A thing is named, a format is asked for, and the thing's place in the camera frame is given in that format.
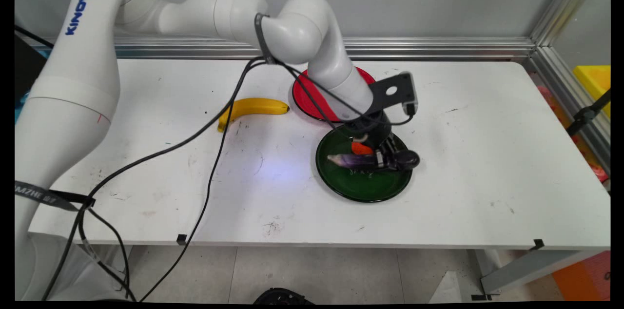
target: banana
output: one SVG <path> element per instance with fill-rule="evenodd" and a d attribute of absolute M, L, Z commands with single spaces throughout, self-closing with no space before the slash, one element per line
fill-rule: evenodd
<path fill-rule="evenodd" d="M 284 102 L 269 98 L 245 98 L 239 99 L 234 102 L 232 107 L 232 116 L 230 122 L 236 120 L 239 116 L 246 116 L 248 114 L 272 114 L 278 116 L 289 111 L 290 108 Z M 217 130 L 223 132 L 225 129 L 225 123 L 228 120 L 228 108 L 221 117 L 219 117 L 219 125 Z"/>

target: table surface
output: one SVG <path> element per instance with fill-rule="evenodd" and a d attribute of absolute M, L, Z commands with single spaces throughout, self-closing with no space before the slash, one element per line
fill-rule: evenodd
<path fill-rule="evenodd" d="M 107 175 L 196 132 L 231 96 L 246 61 L 119 60 L 121 96 L 105 140 L 54 184 L 87 194 Z M 253 69 L 238 98 L 287 102 L 282 116 L 243 116 L 228 132 L 192 244 L 610 249 L 610 197 L 526 71 L 513 62 L 355 62 L 376 80 L 410 71 L 419 108 L 393 131 L 421 156 L 395 198 L 358 203 L 318 176 L 329 127 L 294 105 L 282 68 Z M 387 110 L 401 121 L 400 106 Z M 128 244 L 174 245 L 206 198 L 221 134 L 124 172 L 94 209 Z M 74 213 L 41 205 L 30 231 L 67 236 Z M 92 243 L 116 243 L 91 215 Z"/>

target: orange object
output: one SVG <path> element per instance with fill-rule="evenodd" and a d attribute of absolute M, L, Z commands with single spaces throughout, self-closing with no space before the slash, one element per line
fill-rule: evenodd
<path fill-rule="evenodd" d="M 374 153 L 371 147 L 366 147 L 365 145 L 360 144 L 358 142 L 351 143 L 351 151 L 353 152 L 353 154 L 373 154 Z"/>
<path fill-rule="evenodd" d="M 611 300 L 611 251 L 552 273 L 568 302 Z"/>

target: floor tile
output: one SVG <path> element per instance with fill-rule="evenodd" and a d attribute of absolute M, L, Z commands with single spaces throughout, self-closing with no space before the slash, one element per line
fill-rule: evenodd
<path fill-rule="evenodd" d="M 132 247 L 131 289 L 137 300 L 174 264 L 182 248 Z M 227 303 L 235 258 L 236 247 L 189 247 L 176 268 L 145 301 Z"/>
<path fill-rule="evenodd" d="M 394 249 L 240 247 L 230 303 L 283 287 L 315 304 L 403 303 Z"/>
<path fill-rule="evenodd" d="M 446 271 L 456 271 L 462 302 L 482 294 L 479 265 L 473 251 L 453 249 L 398 249 L 405 303 L 427 303 Z"/>
<path fill-rule="evenodd" d="M 504 291 L 493 299 L 496 302 L 559 302 L 564 300 L 564 296 L 552 275 L 546 275 L 516 289 Z"/>

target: cable clip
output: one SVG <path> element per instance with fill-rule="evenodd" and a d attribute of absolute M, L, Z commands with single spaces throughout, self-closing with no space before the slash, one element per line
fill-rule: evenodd
<path fill-rule="evenodd" d="M 78 208 L 74 207 L 71 202 L 86 204 L 87 206 L 92 206 L 96 202 L 95 199 L 89 196 L 42 189 L 39 186 L 21 181 L 15 181 L 15 195 L 24 196 L 36 202 L 44 203 L 71 212 L 78 211 Z"/>
<path fill-rule="evenodd" d="M 271 51 L 269 51 L 269 47 L 267 46 L 267 41 L 265 41 L 265 36 L 262 33 L 262 18 L 267 16 L 267 14 L 262 13 L 256 14 L 254 26 L 256 28 L 256 36 L 258 37 L 258 43 L 260 44 L 260 51 L 262 52 L 262 56 L 265 58 L 267 64 L 275 64 L 275 59 L 271 55 Z"/>

